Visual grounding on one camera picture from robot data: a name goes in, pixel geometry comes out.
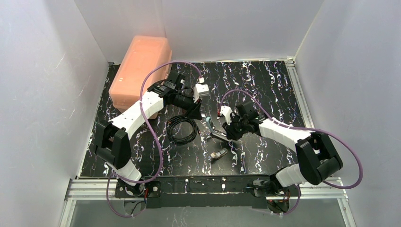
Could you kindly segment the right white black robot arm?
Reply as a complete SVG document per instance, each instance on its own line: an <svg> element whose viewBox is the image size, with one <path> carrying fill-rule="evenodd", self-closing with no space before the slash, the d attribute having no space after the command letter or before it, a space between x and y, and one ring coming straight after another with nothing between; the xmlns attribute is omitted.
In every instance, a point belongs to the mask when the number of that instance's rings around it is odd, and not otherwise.
<svg viewBox="0 0 401 227"><path fill-rule="evenodd" d="M296 153L298 163L284 167L255 185L278 193L301 183L318 185L343 167L343 162L329 136L322 132L295 130L286 124L259 114L251 102L237 105L233 111L222 106L218 111L225 118L222 127L228 140L239 140L247 133L278 142Z"/></svg>

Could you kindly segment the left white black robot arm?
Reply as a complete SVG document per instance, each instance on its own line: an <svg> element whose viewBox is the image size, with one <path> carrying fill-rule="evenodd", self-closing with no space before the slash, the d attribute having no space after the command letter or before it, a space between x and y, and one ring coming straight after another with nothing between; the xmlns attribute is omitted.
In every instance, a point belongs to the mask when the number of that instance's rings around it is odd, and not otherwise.
<svg viewBox="0 0 401 227"><path fill-rule="evenodd" d="M183 110L188 119L201 120L201 97L209 94L209 87L204 79L190 89L192 96L185 94L185 76L172 72L164 79L152 84L143 94L142 99L135 102L125 112L112 120L98 122L94 137L95 154L104 160L125 185L133 192L139 189L142 174L131 160L130 140L136 130L148 122L168 105Z"/></svg>

